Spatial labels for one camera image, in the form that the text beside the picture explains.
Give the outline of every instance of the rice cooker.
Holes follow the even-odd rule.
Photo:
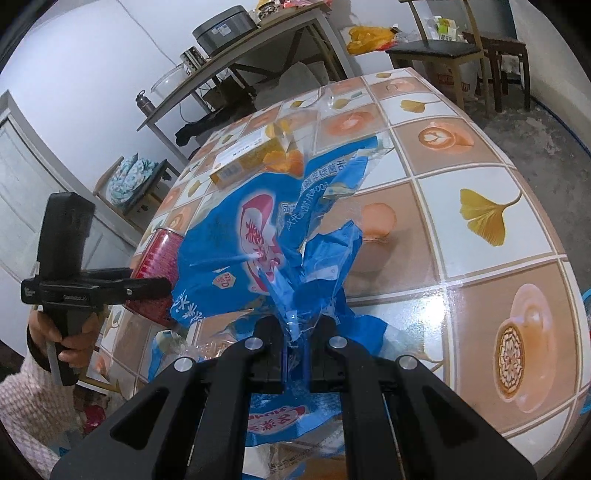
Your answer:
[[[193,30],[193,36],[205,52],[213,57],[256,29],[256,24],[241,5],[228,8]]]

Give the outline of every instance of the metal screw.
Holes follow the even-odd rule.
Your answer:
[[[189,357],[186,357],[186,356],[179,358],[174,363],[174,369],[177,372],[186,372],[187,370],[191,370],[192,367],[193,367],[193,360],[191,360]]]
[[[250,337],[246,339],[244,346],[249,350],[258,350],[260,347],[262,347],[262,340],[258,337]]]
[[[345,348],[347,346],[347,339],[341,336],[331,337],[329,340],[329,345],[332,348]]]
[[[417,359],[410,355],[404,355],[398,360],[398,363],[405,370],[414,370],[418,365]]]

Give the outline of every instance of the gray floor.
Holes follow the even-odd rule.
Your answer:
[[[591,158],[535,102],[526,112],[518,85],[509,85],[502,113],[485,118],[482,100],[467,102],[466,112],[530,183],[564,244],[579,287],[591,288]]]

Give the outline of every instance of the hand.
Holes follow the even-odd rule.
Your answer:
[[[38,310],[32,310],[29,315],[31,338],[43,355],[47,356],[46,340],[61,343],[67,350],[61,352],[58,358],[63,362],[67,362],[73,368],[88,367],[96,339],[100,333],[100,327],[99,317],[96,313],[93,313],[85,321],[81,333],[62,338],[60,331],[48,315]]]

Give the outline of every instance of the checkered sleeve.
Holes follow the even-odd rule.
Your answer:
[[[74,387],[54,385],[30,353],[21,371],[0,384],[0,416],[30,464],[48,477],[57,456],[45,447],[75,419]]]

